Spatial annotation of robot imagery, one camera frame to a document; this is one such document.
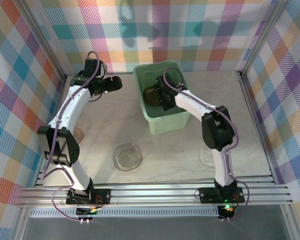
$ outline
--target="metal extrusion rail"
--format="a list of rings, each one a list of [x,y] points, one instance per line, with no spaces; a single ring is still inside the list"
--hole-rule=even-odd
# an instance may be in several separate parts
[[[245,176],[238,178],[247,183],[250,189],[250,205],[290,205],[293,203],[288,187],[275,184],[272,176]],[[238,184],[247,195],[243,184]],[[153,183],[114,183],[99,184],[95,188],[111,189],[110,205],[106,208],[122,207],[202,207],[220,204],[201,204],[195,198],[199,188],[214,187],[213,180],[198,180],[193,182],[153,182]],[[19,201],[21,208],[51,208],[51,197],[58,187],[25,188]],[[69,208],[66,205],[66,191],[56,194],[54,201],[59,208]]]

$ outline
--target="plaid backdrop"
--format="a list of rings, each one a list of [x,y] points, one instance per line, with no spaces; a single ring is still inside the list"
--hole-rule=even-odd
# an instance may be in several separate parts
[[[0,240],[8,238],[41,149],[39,126],[52,118],[61,81],[12,0],[0,0]]]
[[[27,0],[66,73],[90,50],[116,73],[167,59],[184,71],[242,68],[275,2]]]
[[[300,0],[289,1],[248,78],[275,173],[300,220]]]

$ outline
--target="green plastic bin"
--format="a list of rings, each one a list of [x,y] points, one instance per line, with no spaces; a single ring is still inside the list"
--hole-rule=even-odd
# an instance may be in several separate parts
[[[156,84],[156,77],[163,75],[164,70],[169,67],[176,67],[182,72],[180,63],[174,60],[139,65],[133,70],[143,115],[149,123],[150,132],[154,135],[183,129],[190,118],[190,113],[180,107],[175,106],[164,111],[161,106],[149,106],[144,101],[144,89]],[[176,70],[169,69],[167,72],[174,83],[181,82],[181,76]],[[184,85],[189,87],[186,79],[184,79]]]

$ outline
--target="white tabletop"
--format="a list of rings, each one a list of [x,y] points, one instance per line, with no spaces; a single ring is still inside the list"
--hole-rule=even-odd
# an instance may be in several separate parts
[[[143,116],[134,75],[119,76],[122,89],[87,103],[77,121],[77,127],[84,133],[79,161],[93,182],[213,178],[214,173],[206,171],[198,157],[198,149],[204,146],[201,123],[191,116],[184,129],[152,135]],[[193,71],[185,72],[184,77],[196,96],[212,105],[226,106],[237,126],[239,145],[231,152],[234,175],[270,174],[235,72]],[[128,172],[116,169],[112,160],[114,149],[125,143],[138,145],[143,156],[141,165]],[[44,181],[45,186],[67,184],[59,172]]]

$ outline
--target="metal frame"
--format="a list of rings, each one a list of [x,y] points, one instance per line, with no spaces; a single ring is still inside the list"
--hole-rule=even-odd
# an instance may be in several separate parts
[[[26,23],[29,25],[33,35],[35,36],[36,40],[38,41],[39,45],[41,46],[42,50],[46,54],[47,58],[49,59],[52,67],[54,68],[55,72],[58,74],[59,78],[65,82],[66,81],[66,74],[62,69],[61,65],[57,57],[55,56],[54,52],[50,48],[45,35],[43,34],[41,28],[39,27],[37,21],[35,20],[34,16],[31,13],[28,5],[24,2],[24,0],[14,0],[15,5],[19,9],[20,13],[24,17]]]
[[[275,24],[277,23],[279,17],[281,16],[281,13],[285,9],[285,6],[287,5],[288,1],[289,0],[278,0],[275,3],[275,6],[273,7],[273,10],[271,11],[271,13],[269,15],[269,18],[266,20],[266,22],[264,24],[264,28],[262,29],[262,31],[260,33],[258,41],[257,41],[256,45],[254,46],[254,48],[252,49],[248,59],[246,60],[245,65],[242,69],[243,76],[248,73],[251,66],[257,59],[257,56],[258,56],[261,48],[263,47],[263,45],[267,41],[269,35],[271,34],[272,30],[274,29]]]
[[[60,100],[56,111],[60,108],[62,95],[64,94],[66,75],[60,66],[54,52],[51,50],[41,29],[38,27],[30,9],[24,3],[24,0],[14,0],[25,20],[29,24],[38,43],[46,53],[52,66],[56,70],[60,79],[63,80]],[[253,125],[260,136],[263,150],[270,167],[272,175],[269,176],[245,176],[239,177],[240,180],[247,183],[250,189],[249,205],[280,205],[282,215],[285,220],[287,231],[291,239],[300,239],[300,223],[296,217],[296,211],[286,185],[278,184],[278,178],[275,175],[274,167],[270,161],[269,153],[262,138],[260,125],[253,111],[253,105],[246,85],[247,73],[256,60],[262,46],[267,41],[275,23],[284,10],[288,0],[279,0],[274,6],[265,27],[261,32],[256,46],[252,49],[249,58],[239,74],[239,83],[248,107]],[[20,202],[18,212],[13,220],[15,231],[10,239],[22,239],[29,218],[61,217],[61,215],[52,208],[51,196],[57,187],[43,187],[43,181],[40,180],[41,172],[37,173],[37,179],[33,183],[33,188],[25,188]],[[110,205],[104,206],[100,210],[98,217],[185,217],[185,216],[211,216],[218,214],[216,204],[201,204],[195,198],[194,194],[198,188],[214,187],[213,180],[185,180],[185,181],[165,181],[165,182],[136,182],[119,184],[100,184],[95,188],[110,188]],[[65,205],[66,193],[59,192],[55,197],[58,207],[70,216],[74,215],[73,206]]]
[[[288,187],[275,184],[272,176],[244,176],[238,178],[247,183],[250,189],[250,205],[286,205],[292,204]],[[243,184],[238,184],[247,194]],[[199,188],[213,188],[213,179],[198,181],[146,182],[98,184],[95,188],[111,189],[109,207],[189,207],[220,206],[225,204],[201,204],[195,197]],[[59,187],[25,188],[19,201],[21,208],[50,208],[51,197]],[[58,207],[66,205],[66,191],[55,195]]]

